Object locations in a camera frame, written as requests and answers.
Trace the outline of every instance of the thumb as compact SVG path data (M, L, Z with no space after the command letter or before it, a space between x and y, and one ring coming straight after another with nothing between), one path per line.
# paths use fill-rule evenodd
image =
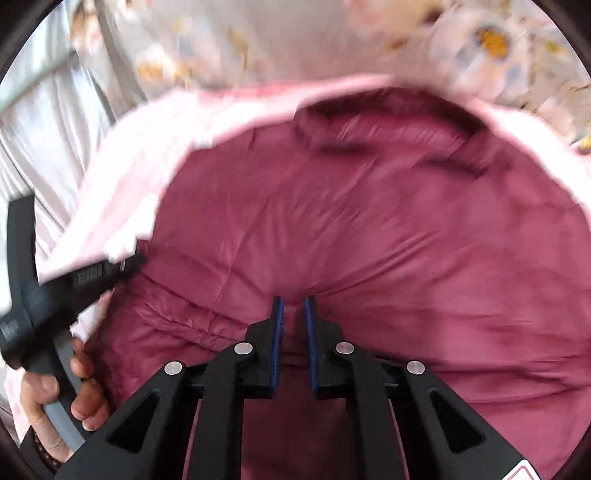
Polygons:
M43 405L57 399L60 386L53 375L26 373L22 379L21 404L31 427L47 453L60 462L72 455L45 414Z

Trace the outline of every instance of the metal pin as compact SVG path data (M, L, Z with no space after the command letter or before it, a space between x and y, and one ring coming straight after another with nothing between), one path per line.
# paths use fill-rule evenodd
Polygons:
M178 375L183 371L183 364L181 362L169 362L164 367L164 372L167 375Z
M352 343L341 342L336 344L336 351L342 355L349 355L350 353L353 353L353 350L355 350L355 347Z
M425 373L425 365L418 360L412 360L411 362L407 363L407 370L411 372L413 375L421 375Z
M252 352L252 349L253 346L248 342L237 343L234 347L234 351L238 355L248 355L250 352Z

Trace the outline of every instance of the puffer jacket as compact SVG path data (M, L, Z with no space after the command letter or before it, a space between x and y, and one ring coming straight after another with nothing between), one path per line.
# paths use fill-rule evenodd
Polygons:
M350 478L315 402L302 298L350 341L420 359L550 479L591 420L591 235L525 152L417 90L328 100L187 157L141 273L89 344L115 405L210 360L285 298L280 389L246 402L243 478Z

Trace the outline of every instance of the red and white sticker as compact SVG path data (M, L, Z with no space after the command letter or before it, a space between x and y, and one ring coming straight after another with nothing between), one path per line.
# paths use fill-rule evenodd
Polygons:
M540 477L527 460L522 460L503 480L540 480Z

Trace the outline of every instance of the blue rubber strip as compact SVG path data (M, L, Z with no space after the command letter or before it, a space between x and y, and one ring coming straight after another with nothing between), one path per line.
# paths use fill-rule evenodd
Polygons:
M308 360L310 363L310 379L312 381L312 391L318 392L318 351L316 338L314 337L314 317L312 315L312 305L310 299L304 302L306 306L306 325L308 327Z
M275 333L273 335L273 347L271 351L272 359L272 376L271 389L273 394L277 393L277 385L279 384L279 363L280 363L280 349L281 341L283 340L283 299L279 300L279 307L277 309L277 321L275 322Z

